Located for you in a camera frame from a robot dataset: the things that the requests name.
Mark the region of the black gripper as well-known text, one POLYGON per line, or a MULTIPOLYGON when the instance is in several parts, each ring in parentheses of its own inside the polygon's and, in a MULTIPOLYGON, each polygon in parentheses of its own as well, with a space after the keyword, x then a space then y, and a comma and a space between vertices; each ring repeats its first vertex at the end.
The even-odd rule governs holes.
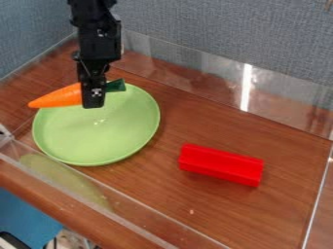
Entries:
POLYGON ((79 21, 71 24, 78 31, 79 49, 73 54, 81 82, 82 106, 102 108, 106 99, 106 72, 112 63, 121 59, 121 21, 108 19, 79 21))

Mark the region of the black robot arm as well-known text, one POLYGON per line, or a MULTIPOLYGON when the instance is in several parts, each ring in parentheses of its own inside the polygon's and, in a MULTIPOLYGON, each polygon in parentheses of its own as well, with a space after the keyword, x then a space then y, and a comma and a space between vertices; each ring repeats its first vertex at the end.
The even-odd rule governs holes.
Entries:
POLYGON ((105 106, 106 73, 121 59, 121 20, 112 13, 118 0, 69 0, 78 50, 73 53, 86 109, 105 106))

